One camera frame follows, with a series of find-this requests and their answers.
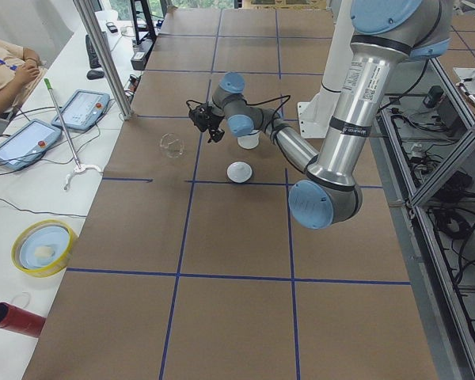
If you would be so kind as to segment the far teach pendant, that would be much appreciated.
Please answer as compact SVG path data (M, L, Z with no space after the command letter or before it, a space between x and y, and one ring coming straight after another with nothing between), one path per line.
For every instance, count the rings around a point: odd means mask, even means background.
M104 115L109 102L107 93L78 89L60 109L66 128L88 131Z

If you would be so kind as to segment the person in beige shirt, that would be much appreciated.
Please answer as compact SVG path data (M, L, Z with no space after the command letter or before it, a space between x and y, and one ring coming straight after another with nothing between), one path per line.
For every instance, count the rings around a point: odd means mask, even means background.
M21 108L46 72L34 50L0 40L0 116Z

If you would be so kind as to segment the white ceramic lid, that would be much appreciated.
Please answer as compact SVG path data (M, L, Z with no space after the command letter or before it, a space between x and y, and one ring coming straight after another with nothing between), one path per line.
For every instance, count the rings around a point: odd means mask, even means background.
M232 182L242 184L252 177L253 170L248 163L236 161L227 167L226 175Z

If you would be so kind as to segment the red cardboard tube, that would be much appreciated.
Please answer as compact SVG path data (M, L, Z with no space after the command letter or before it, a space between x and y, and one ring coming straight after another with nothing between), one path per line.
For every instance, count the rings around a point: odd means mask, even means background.
M9 303L0 302L0 329L38 338L45 321L45 317Z

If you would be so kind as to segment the yellow tape roll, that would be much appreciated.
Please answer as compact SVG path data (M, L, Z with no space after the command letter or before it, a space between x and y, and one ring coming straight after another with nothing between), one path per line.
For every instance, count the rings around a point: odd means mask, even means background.
M67 266L77 240L78 235L62 221L37 222L17 237L11 260L17 269L29 276L52 276Z

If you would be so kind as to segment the litter picker stick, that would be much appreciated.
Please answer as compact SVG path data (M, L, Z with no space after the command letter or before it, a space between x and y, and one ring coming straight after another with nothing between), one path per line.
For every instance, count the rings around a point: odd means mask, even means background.
M87 170L96 170L99 174L102 174L103 173L103 169L98 166L98 165L93 165L93 164L84 164L80 161L79 157L78 157L78 153L74 147L74 144L73 144L73 141L72 141L72 138L70 136L70 133L69 131L67 130L67 126L65 124L65 121L63 119L63 115L61 113L61 109L59 107L59 103L58 101L55 99L55 95L54 95L54 92L53 92L53 89L51 87L51 83L50 81L45 78L44 79L44 84L46 85L47 87L47 91L49 92L50 94L50 97L51 97L51 100L52 100L52 103L55 107L55 110L56 110L56 113L57 113L57 116L59 118L59 121L61 123L61 126L62 126L62 130L63 130L63 134L65 135L65 138L66 138L66 141L69 145L69 148L70 148L70 151L73 155L73 159L74 159L74 163L75 163L75 167L74 169L66 175L66 178L65 178L65 183L64 183L64 190L65 191L69 191L70 190L70 182L72 180L73 177L75 177L76 175L78 174L83 174L85 171Z

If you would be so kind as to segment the clear plastic funnel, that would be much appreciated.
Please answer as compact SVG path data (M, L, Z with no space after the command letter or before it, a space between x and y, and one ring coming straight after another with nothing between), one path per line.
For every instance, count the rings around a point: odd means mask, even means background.
M179 158L184 153L184 141L175 133L164 134L159 146L167 158Z

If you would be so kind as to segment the white enamel mug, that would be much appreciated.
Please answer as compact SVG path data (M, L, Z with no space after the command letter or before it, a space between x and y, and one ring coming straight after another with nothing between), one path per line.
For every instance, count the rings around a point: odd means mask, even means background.
M246 150L252 150L258 147L260 142L260 131L253 131L250 134L237 138L237 144Z

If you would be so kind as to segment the black computer mouse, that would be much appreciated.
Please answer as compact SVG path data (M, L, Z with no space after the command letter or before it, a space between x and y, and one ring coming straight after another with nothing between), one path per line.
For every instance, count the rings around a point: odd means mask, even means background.
M89 70L86 74L88 80L97 80L105 77L105 73L101 70Z

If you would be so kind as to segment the aluminium frame post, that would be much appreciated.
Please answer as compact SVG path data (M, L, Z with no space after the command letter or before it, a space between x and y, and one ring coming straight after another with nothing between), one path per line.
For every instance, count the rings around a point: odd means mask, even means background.
M127 96L122 87L115 63L113 62L110 49L105 42L101 27L93 10L91 1L73 0L85 30L89 35L97 57L104 70L107 83L112 91L114 99L119 106L121 116L124 120L129 120L132 116L132 109Z

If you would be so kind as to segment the near teach pendant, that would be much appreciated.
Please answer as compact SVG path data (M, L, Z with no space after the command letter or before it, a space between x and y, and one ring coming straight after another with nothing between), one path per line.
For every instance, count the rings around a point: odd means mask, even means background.
M40 160L60 138L62 131L33 119L0 143L0 166L18 170Z

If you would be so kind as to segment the teach pendant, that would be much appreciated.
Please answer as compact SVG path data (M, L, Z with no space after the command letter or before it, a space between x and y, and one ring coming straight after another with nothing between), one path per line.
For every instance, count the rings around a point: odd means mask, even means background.
M0 143L0 166L18 170L40 160L60 138L62 131L33 119Z
M104 115L109 102L107 93L78 89L60 109L66 128L88 131Z

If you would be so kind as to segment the black keyboard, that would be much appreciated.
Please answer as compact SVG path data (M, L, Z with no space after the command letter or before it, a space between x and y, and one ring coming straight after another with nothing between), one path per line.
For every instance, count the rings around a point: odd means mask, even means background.
M89 35L85 36L85 48L89 60L89 67L91 69L100 68L101 64Z

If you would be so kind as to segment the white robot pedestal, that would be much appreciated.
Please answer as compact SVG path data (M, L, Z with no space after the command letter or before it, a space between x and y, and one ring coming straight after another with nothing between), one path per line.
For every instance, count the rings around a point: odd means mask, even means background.
M339 3L336 27L320 90L310 102L298 102L298 122L301 136L305 139L323 139L326 136L353 57L350 48L354 33L350 16L352 1L343 0L336 3Z

